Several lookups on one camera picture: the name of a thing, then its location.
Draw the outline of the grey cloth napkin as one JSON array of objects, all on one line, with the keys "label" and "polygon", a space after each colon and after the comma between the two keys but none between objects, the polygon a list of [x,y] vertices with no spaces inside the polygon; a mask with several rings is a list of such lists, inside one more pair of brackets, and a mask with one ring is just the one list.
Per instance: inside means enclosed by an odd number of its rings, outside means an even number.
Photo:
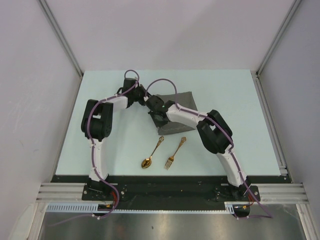
[{"label": "grey cloth napkin", "polygon": [[[197,112],[198,108],[196,106],[193,93],[191,91],[187,92],[181,92],[175,94],[156,94],[157,97],[159,97],[164,104],[166,104],[168,101],[175,101],[177,97],[177,103],[180,108],[183,109],[189,109],[192,112]],[[183,112],[182,110],[179,110],[176,108],[176,105],[173,104],[173,109],[170,109],[168,111],[169,113],[169,121],[164,124],[163,126],[157,126],[157,132],[160,136],[167,136],[167,135],[173,135],[173,134],[179,134],[189,131],[194,131],[196,129],[196,123],[191,120],[191,118],[195,118],[194,115],[191,115],[190,113],[187,114]]]}]

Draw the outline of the gold fork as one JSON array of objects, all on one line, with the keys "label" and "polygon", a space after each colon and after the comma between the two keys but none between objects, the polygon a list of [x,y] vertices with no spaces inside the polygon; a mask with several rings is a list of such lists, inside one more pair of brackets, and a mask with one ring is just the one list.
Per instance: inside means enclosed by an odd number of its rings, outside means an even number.
[{"label": "gold fork", "polygon": [[183,145],[186,141],[187,141],[187,138],[186,138],[185,136],[181,138],[177,149],[175,150],[175,152],[173,153],[173,155],[170,156],[170,157],[167,159],[167,161],[165,162],[165,165],[164,165],[164,169],[165,169],[165,170],[168,170],[168,169],[171,167],[172,163],[173,163],[174,160],[175,160],[175,156],[176,156],[177,152],[179,151],[179,149],[182,147],[182,145]]}]

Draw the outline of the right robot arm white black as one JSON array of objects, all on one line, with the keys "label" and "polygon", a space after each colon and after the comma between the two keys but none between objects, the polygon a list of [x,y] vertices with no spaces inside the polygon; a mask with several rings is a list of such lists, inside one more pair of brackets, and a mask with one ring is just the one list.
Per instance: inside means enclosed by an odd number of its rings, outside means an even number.
[{"label": "right robot arm white black", "polygon": [[203,146],[215,154],[223,166],[227,181],[232,186],[230,194],[235,200],[242,201],[253,194],[251,182],[242,171],[234,152],[233,133],[218,111],[202,113],[171,100],[164,102],[156,95],[145,96],[143,101],[156,126],[174,122],[197,130]]}]

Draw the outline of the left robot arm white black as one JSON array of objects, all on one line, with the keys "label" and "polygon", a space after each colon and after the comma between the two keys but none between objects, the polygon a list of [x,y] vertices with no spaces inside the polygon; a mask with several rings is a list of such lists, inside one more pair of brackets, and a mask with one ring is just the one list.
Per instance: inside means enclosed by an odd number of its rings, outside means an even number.
[{"label": "left robot arm white black", "polygon": [[116,94],[102,100],[87,101],[81,121],[81,131],[90,144],[92,164],[83,193],[86,198],[95,195],[105,200],[113,191],[109,184],[105,184],[109,171],[107,161],[103,159],[105,143],[112,131],[113,115],[143,100],[143,93],[144,88],[140,86],[138,77],[125,77],[123,86]]}]

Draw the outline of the gold spoon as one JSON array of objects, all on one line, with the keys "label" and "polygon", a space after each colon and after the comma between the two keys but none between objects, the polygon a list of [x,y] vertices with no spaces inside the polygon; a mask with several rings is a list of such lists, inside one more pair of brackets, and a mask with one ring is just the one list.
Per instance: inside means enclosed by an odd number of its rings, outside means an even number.
[{"label": "gold spoon", "polygon": [[151,166],[152,164],[152,157],[155,153],[155,151],[157,150],[157,148],[161,145],[161,143],[164,141],[164,136],[160,136],[158,139],[158,142],[154,148],[154,150],[152,151],[152,153],[150,154],[150,156],[148,158],[145,158],[142,163],[141,163],[141,168],[142,169],[147,169]]}]

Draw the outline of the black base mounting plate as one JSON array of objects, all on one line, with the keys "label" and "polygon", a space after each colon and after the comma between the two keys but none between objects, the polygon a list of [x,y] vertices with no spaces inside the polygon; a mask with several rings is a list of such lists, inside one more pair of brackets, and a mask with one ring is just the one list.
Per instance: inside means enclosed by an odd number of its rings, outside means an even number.
[{"label": "black base mounting plate", "polygon": [[[87,175],[54,175],[52,183],[84,183]],[[106,195],[84,195],[81,200],[118,200],[119,210],[206,211],[221,210],[225,202],[248,202],[246,193],[235,198],[226,176],[120,176],[107,178],[114,185]]]}]

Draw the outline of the right aluminium side rail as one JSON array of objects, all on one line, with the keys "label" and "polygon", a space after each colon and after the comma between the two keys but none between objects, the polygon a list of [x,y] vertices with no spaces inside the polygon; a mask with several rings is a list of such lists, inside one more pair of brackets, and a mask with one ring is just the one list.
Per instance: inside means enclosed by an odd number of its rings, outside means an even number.
[{"label": "right aluminium side rail", "polygon": [[276,130],[276,126],[272,117],[272,113],[271,113],[265,92],[263,90],[261,80],[259,76],[256,74],[256,72],[251,71],[250,73],[253,79],[253,83],[256,89],[256,93],[257,93],[261,108],[262,108],[263,116],[267,125],[268,133],[271,139],[272,147],[276,156],[280,173],[282,176],[287,176],[287,175],[290,176],[290,172],[288,170],[283,148],[279,140],[279,136]]}]

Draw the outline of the left aluminium frame post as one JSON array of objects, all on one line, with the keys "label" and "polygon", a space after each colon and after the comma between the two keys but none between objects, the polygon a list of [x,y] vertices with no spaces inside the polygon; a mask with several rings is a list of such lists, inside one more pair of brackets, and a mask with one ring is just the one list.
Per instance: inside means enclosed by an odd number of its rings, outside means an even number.
[{"label": "left aluminium frame post", "polygon": [[76,71],[77,75],[82,78],[84,76],[83,71],[76,59],[74,52],[70,44],[68,43],[65,34],[63,33],[54,13],[52,12],[48,2],[46,0],[37,0],[40,9],[42,10],[44,16],[46,17],[53,33],[57,37],[58,42],[60,43],[63,51],[65,52],[69,62],[71,63],[73,69]]}]

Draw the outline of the aluminium frame post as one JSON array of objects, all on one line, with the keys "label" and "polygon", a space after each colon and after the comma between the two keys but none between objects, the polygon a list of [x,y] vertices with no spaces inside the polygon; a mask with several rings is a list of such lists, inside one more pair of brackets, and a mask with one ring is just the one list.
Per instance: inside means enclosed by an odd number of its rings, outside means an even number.
[{"label": "aluminium frame post", "polygon": [[264,71],[267,63],[271,59],[273,53],[275,52],[276,48],[278,47],[279,43],[281,42],[282,38],[284,37],[286,30],[290,26],[293,18],[295,17],[298,9],[300,8],[303,0],[294,0],[286,13],[282,23],[280,24],[279,29],[277,30],[269,48],[267,49],[266,54],[264,55],[261,63],[259,64],[257,70],[255,71],[256,76],[259,78]]},{"label": "aluminium frame post", "polygon": [[69,62],[71,63],[73,69],[76,71],[77,75],[82,78],[84,76],[83,71],[76,59],[74,52],[70,44],[68,43],[65,34],[63,33],[54,13],[52,12],[48,2],[46,0],[37,0],[40,9],[42,10],[44,16],[46,17],[53,33],[57,37],[58,42],[60,43],[63,51],[65,52]]}]

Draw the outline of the front aluminium frame rail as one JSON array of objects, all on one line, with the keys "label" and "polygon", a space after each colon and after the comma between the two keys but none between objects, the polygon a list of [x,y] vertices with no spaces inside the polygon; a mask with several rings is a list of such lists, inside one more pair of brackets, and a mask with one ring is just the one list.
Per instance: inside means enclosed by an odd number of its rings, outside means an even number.
[{"label": "front aluminium frame rail", "polygon": [[[309,200],[301,183],[256,183],[262,203],[308,204]],[[36,199],[38,201],[80,202],[84,183],[42,183]]]}]

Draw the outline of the right aluminium frame post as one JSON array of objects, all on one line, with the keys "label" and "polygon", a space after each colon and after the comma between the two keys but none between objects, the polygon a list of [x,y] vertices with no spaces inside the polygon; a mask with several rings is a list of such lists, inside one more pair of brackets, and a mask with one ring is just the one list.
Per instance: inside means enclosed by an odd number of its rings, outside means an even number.
[{"label": "right aluminium frame post", "polygon": [[294,0],[286,13],[282,23],[280,24],[279,29],[277,30],[269,48],[267,49],[266,54],[264,55],[261,63],[259,64],[257,70],[255,71],[256,76],[259,78],[264,71],[267,63],[271,59],[273,53],[275,52],[276,48],[278,47],[279,43],[281,42],[282,38],[284,37],[286,30],[290,26],[293,18],[295,17],[298,9],[300,8],[303,0]]}]

